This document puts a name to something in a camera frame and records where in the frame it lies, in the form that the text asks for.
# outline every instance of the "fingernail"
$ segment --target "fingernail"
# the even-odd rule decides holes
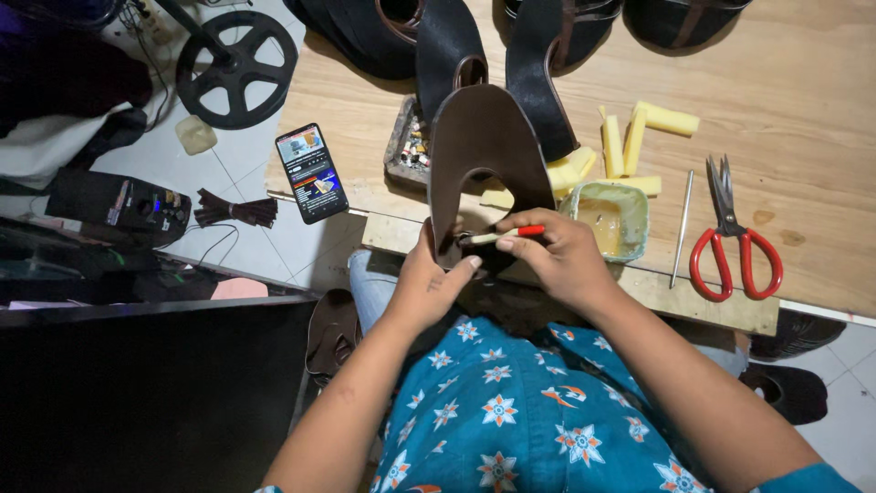
[[[499,238],[496,240],[496,249],[500,252],[510,252],[514,248],[514,239]]]

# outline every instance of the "left hand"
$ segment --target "left hand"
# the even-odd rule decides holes
[[[431,237],[432,221],[427,219],[417,245],[401,266],[399,283],[382,317],[412,327],[414,337],[441,320],[483,263],[480,257],[471,255],[445,273],[432,258]]]

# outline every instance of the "glue brush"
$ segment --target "glue brush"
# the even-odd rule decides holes
[[[477,245],[486,245],[488,243],[496,243],[499,238],[504,236],[538,236],[545,232],[545,227],[543,225],[531,225],[531,226],[523,226],[520,228],[514,228],[509,232],[504,232],[502,234],[496,234],[495,232],[491,232],[488,234],[478,234],[477,236],[469,236],[467,238],[463,238],[459,240],[460,247],[474,247]]]

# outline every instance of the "metal awl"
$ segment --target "metal awl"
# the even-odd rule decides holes
[[[690,188],[694,184],[694,170],[688,172],[688,188],[684,191],[684,209],[682,209],[682,228],[678,232],[678,244],[675,245],[675,265],[672,267],[672,280],[669,288],[675,287],[675,276],[678,274],[678,260],[682,257],[682,244],[684,243],[684,230],[688,228],[688,206],[690,205]]]

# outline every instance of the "white cloth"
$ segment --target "white cloth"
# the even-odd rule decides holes
[[[58,168],[85,147],[110,114],[130,107],[130,103],[122,103],[96,118],[49,115],[19,123],[5,139],[0,139],[0,177],[44,189]]]

